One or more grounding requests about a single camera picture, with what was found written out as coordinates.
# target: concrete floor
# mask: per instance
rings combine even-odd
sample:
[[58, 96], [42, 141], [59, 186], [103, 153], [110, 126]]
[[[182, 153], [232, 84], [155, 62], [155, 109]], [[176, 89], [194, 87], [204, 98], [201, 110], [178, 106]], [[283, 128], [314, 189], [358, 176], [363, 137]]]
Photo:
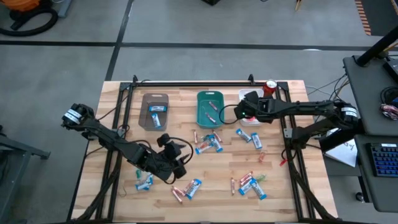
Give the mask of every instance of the concrete floor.
[[[115, 42], [128, 0], [74, 1], [69, 16], [34, 37], [0, 40]], [[135, 0], [123, 42], [370, 46], [354, 0]], [[10, 26], [0, 6], [0, 26]], [[41, 15], [27, 24], [48, 19]], [[171, 49], [122, 47], [112, 80], [302, 79], [322, 86], [344, 74], [343, 57], [362, 52], [307, 50]], [[51, 151], [33, 158], [23, 178], [13, 218], [29, 223], [65, 221], [87, 142], [60, 127], [72, 103], [98, 104], [113, 47], [0, 45], [0, 124], [10, 138]], [[331, 93], [333, 86], [323, 89]], [[342, 99], [354, 103], [344, 89]], [[310, 100], [328, 95], [313, 93]], [[347, 221], [396, 223], [398, 214], [379, 213], [355, 201], [356, 178], [330, 177], [339, 217]]]

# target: keyboard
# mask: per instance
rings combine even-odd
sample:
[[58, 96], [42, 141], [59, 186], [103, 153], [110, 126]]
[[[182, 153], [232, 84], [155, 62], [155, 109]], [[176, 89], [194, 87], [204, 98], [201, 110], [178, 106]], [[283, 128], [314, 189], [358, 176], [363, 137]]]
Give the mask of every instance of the keyboard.
[[376, 177], [398, 177], [398, 147], [397, 144], [367, 143]]

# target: wooden table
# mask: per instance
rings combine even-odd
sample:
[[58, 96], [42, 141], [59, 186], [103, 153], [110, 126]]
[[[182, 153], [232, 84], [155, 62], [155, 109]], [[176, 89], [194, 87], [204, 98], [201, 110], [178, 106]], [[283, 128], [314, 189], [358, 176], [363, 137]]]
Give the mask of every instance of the wooden table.
[[[292, 101], [308, 101], [305, 85], [302, 80], [288, 81]], [[97, 117], [104, 115], [116, 105], [120, 82], [105, 82], [99, 99]], [[224, 94], [224, 103], [238, 103], [239, 87], [220, 88], [190, 88], [190, 87], [144, 87], [134, 90], [129, 125], [131, 130], [126, 138], [146, 139], [158, 151], [156, 139], [162, 134], [148, 132], [138, 125], [142, 96], [145, 93], [166, 93], [169, 95], [169, 121], [167, 133], [180, 137], [194, 144], [193, 130], [199, 136], [206, 135], [209, 130], [200, 129], [196, 124], [197, 93], [202, 90], [216, 90]], [[123, 111], [119, 123], [123, 120]], [[234, 118], [232, 108], [225, 111], [226, 120]], [[307, 126], [313, 122], [311, 116], [296, 116], [298, 126]], [[101, 123], [111, 127], [113, 114]], [[272, 124], [262, 124], [260, 127], [244, 127], [247, 133], [257, 132], [267, 152], [262, 164], [258, 163], [259, 151], [250, 142], [246, 144], [235, 131], [243, 128], [239, 122], [222, 126], [217, 129], [224, 141], [224, 151], [216, 153], [207, 150], [204, 154], [194, 155], [186, 165], [187, 174], [174, 183], [183, 189], [192, 179], [202, 180], [203, 184], [196, 192], [192, 201], [183, 198], [179, 204], [170, 192], [170, 185], [155, 178], [150, 191], [138, 192], [136, 183], [136, 168], [123, 159], [119, 192], [116, 199], [114, 222], [274, 222], [297, 221], [295, 205], [292, 196], [289, 169], [287, 164], [280, 166], [280, 154], [284, 149], [279, 120]], [[98, 142], [91, 142], [88, 152], [98, 148]], [[335, 203], [330, 189], [325, 164], [319, 149], [308, 147], [303, 151], [305, 165], [311, 190], [321, 204], [334, 216], [337, 216]], [[106, 150], [100, 150], [87, 157], [80, 185], [76, 196], [72, 218], [80, 216], [98, 193], [103, 175]], [[230, 178], [240, 179], [250, 170], [255, 175], [266, 174], [267, 180], [261, 182], [268, 197], [259, 200], [253, 190], [242, 196], [231, 195]], [[304, 214], [307, 214], [303, 193], [300, 192]]]

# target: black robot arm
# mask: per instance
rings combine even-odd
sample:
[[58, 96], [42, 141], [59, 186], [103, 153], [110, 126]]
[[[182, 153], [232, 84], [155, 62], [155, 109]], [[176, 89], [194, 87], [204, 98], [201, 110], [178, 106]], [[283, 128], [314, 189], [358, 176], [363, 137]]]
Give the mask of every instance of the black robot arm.
[[288, 115], [324, 116], [325, 119], [305, 128], [284, 130], [285, 137], [291, 140], [290, 143], [299, 145], [302, 149], [312, 136], [326, 134], [333, 128], [353, 129], [358, 123], [355, 107], [341, 100], [288, 103], [272, 97], [260, 98], [255, 91], [245, 95], [234, 112], [237, 119], [256, 117], [263, 123], [272, 123], [273, 120]]
[[63, 127], [80, 131], [87, 139], [92, 135], [98, 137], [100, 145], [111, 151], [120, 151], [129, 163], [154, 174], [163, 181], [166, 181], [171, 173], [174, 173], [176, 179], [187, 173], [184, 165], [189, 160], [186, 162], [184, 160], [190, 155], [177, 159], [181, 155], [181, 148], [185, 146], [171, 141], [172, 138], [168, 134], [162, 135], [157, 140], [159, 147], [165, 147], [164, 150], [155, 152], [150, 146], [138, 143], [139, 141], [126, 141], [116, 131], [103, 126], [94, 118], [93, 109], [86, 105], [73, 104], [62, 120]]

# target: teal plastic tray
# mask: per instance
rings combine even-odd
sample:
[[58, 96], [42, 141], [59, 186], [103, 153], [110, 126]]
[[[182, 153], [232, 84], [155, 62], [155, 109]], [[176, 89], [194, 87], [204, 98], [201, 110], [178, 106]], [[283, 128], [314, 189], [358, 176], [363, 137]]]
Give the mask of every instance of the teal plastic tray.
[[[220, 121], [218, 113], [220, 109], [224, 107], [224, 96], [218, 91], [201, 91], [197, 94], [198, 108], [197, 108], [197, 123], [201, 128], [215, 129], [219, 128], [223, 123]], [[212, 102], [218, 111], [214, 110], [210, 106], [209, 102]], [[205, 113], [208, 113], [214, 120], [216, 124], [210, 121]], [[221, 114], [221, 119], [224, 120], [224, 111]]]

